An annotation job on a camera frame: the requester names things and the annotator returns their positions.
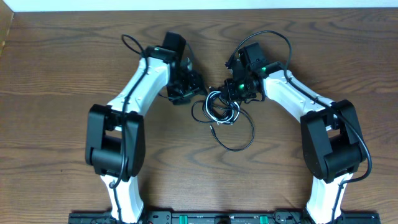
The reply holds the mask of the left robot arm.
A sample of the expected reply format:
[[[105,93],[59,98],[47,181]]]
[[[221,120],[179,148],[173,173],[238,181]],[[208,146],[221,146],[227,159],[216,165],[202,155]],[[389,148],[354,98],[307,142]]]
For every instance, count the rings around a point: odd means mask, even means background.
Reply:
[[[161,45],[139,47],[139,64],[127,85],[106,105],[94,104],[88,112],[85,161],[107,187],[113,223],[142,221],[137,176],[146,154],[144,117],[161,89],[166,88],[173,105],[207,93],[193,59],[183,58],[187,47],[173,32],[166,33]]]

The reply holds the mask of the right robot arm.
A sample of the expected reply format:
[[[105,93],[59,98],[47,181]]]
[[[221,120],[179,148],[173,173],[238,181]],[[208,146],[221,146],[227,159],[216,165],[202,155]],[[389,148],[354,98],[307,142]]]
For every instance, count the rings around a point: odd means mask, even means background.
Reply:
[[[300,123],[303,158],[313,174],[305,209],[312,223],[333,223],[342,215],[345,187],[369,176],[370,151],[353,104],[315,93],[294,77],[288,65],[271,63],[258,43],[239,45],[226,62],[233,76],[219,94],[233,103],[260,94]]]

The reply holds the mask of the cardboard panel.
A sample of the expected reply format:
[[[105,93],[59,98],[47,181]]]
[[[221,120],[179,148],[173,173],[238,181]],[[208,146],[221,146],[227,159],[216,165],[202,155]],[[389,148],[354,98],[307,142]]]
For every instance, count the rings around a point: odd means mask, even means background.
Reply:
[[[14,11],[3,0],[0,5],[0,16],[0,51],[2,53],[14,18]]]

